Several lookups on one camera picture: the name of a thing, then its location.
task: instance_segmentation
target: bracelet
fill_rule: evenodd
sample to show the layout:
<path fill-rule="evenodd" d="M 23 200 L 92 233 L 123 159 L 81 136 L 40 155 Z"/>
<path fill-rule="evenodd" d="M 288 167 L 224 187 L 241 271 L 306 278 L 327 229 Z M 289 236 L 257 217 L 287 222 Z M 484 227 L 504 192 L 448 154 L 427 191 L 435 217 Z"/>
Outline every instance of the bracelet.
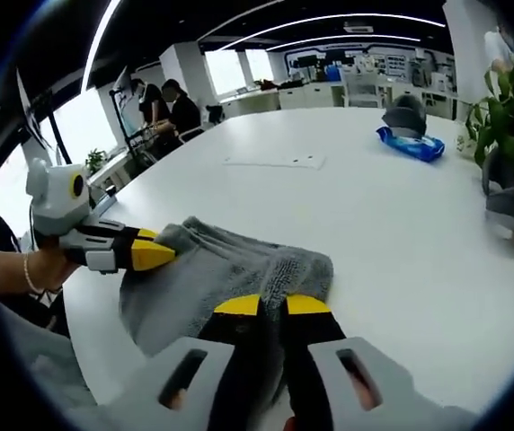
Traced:
<path fill-rule="evenodd" d="M 30 277 L 30 271 L 28 269 L 28 265 L 27 265 L 27 259 L 29 258 L 30 254 L 29 253 L 25 253 L 23 255 L 23 272 L 25 273 L 25 279 L 27 280 L 27 284 L 28 286 L 30 287 L 30 290 L 37 294 L 37 295 L 42 295 L 45 290 L 44 289 L 38 289 L 34 284 L 33 282 L 31 281 L 31 277 Z"/>

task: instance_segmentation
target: black shirt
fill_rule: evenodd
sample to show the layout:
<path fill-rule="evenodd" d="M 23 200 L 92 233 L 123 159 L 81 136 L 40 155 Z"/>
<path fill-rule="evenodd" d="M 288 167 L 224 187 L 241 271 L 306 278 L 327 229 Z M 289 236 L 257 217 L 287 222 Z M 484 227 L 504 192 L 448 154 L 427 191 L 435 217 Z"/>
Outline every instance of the black shirt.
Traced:
<path fill-rule="evenodd" d="M 183 133 L 201 125 L 201 115 L 197 105 L 187 96 L 181 95 L 173 103 L 169 120 L 177 129 L 177 133 Z"/>
<path fill-rule="evenodd" d="M 157 101 L 159 108 L 157 109 L 157 121 L 169 118 L 169 108 L 161 97 L 161 91 L 153 84 L 147 84 L 144 97 L 139 101 L 139 110 L 143 112 L 143 120 L 146 123 L 151 123 L 153 119 L 152 103 Z"/>

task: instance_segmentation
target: paper on table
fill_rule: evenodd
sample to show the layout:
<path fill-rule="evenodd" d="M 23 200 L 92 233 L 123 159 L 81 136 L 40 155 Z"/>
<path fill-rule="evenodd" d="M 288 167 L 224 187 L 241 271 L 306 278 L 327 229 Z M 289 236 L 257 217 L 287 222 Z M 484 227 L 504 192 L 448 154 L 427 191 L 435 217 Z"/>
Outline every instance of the paper on table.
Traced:
<path fill-rule="evenodd" d="M 271 166 L 283 168 L 309 168 L 320 170 L 325 162 L 323 154 L 296 154 L 294 156 L 283 154 L 256 154 L 232 155 L 227 157 L 223 164 L 244 166 Z"/>

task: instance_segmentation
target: black ceiling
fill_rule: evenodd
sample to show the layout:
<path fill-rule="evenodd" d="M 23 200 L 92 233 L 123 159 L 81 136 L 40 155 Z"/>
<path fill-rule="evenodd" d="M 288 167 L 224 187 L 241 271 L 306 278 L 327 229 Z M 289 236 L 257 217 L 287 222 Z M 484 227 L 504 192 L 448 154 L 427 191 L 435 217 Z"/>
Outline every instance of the black ceiling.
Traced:
<path fill-rule="evenodd" d="M 57 96 L 56 104 L 60 105 L 79 92 L 93 35 L 109 2 L 51 0 L 49 11 L 35 25 L 30 25 L 27 37 L 17 46 L 18 49 L 14 49 L 13 61 L 8 69 L 11 73 L 1 80 L 0 130 L 11 119 L 20 116 L 14 79 L 16 65 L 20 67 L 31 97 L 68 75 L 71 84 Z M 20 0 L 7 5 L 0 1 L 0 8 L 5 8 L 4 16 L 15 19 L 14 26 L 6 23 L 4 30 L 17 29 L 18 23 L 24 22 L 36 3 L 35 0 Z M 99 86 L 111 82 L 124 65 L 137 67 L 155 61 L 173 43 L 197 40 L 239 13 L 266 3 L 267 0 L 122 0 L 103 36 L 95 63 L 100 69 L 92 74 L 92 84 Z M 229 23 L 211 34 L 209 39 L 202 40 L 200 45 L 204 50 L 221 48 L 225 43 L 216 43 L 211 38 L 235 40 L 285 22 L 336 13 L 392 13 L 445 23 L 442 11 L 444 3 L 444 0 L 284 0 Z M 270 32 L 261 38 L 283 43 L 345 34 L 342 28 L 344 21 L 311 22 Z M 448 28 L 399 19 L 366 18 L 362 21 L 373 26 L 376 33 L 419 38 L 425 48 L 452 52 Z M 6 46 L 11 47 L 12 43 L 6 42 Z M 260 44 L 248 40 L 235 48 L 255 46 Z"/>

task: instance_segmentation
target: window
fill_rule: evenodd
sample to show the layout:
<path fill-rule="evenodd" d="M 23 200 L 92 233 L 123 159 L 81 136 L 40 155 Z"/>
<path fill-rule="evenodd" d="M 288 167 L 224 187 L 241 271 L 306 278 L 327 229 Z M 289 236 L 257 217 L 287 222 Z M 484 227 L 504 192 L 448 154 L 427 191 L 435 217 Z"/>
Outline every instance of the window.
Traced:
<path fill-rule="evenodd" d="M 67 153 L 74 164 L 84 164 L 89 152 L 95 148 L 109 152 L 117 146 L 99 93 L 94 88 L 56 110 L 55 117 Z M 40 127 L 43 137 L 54 150 L 57 149 L 58 143 L 49 119 L 41 121 Z M 49 156 L 55 164 L 55 152 L 49 150 Z"/>
<path fill-rule="evenodd" d="M 0 216 L 18 238 L 30 229 L 31 196 L 25 192 L 27 162 L 21 145 L 0 168 Z"/>
<path fill-rule="evenodd" d="M 233 50 L 205 53 L 211 81 L 217 95 L 246 86 L 239 56 Z"/>
<path fill-rule="evenodd" d="M 273 69 L 271 69 L 269 54 L 265 49 L 247 49 L 245 54 L 247 54 L 254 81 L 260 81 L 261 79 L 273 81 Z"/>

